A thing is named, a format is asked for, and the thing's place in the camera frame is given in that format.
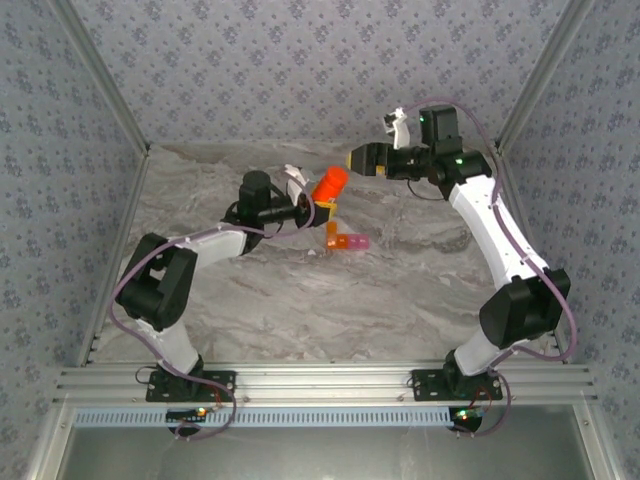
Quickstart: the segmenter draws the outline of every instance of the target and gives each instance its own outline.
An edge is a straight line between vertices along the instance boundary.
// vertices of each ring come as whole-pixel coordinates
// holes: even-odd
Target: marble surface
[[[328,165],[344,164],[352,147],[153,147],[122,266],[145,233],[186,234],[219,221],[248,170],[264,169],[284,188],[283,164],[320,178]],[[414,185],[421,195],[438,197],[426,181]],[[472,335],[492,281],[447,202],[413,197],[404,182],[352,174],[338,205],[339,229],[368,234],[368,251],[329,252],[324,228],[309,229],[263,240],[249,255],[197,272],[183,319],[205,360],[443,358]],[[152,357],[106,321],[92,358]]]

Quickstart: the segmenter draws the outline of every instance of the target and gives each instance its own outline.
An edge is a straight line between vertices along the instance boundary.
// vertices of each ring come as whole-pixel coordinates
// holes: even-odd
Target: patterned wallpaper
[[[44,0],[0,2],[0,479],[75,362],[137,166]]]
[[[497,135],[565,1],[74,3],[145,136],[207,142],[379,137],[434,94]]]
[[[630,478],[640,478],[640,3],[596,2],[509,153],[534,236],[573,281]]]

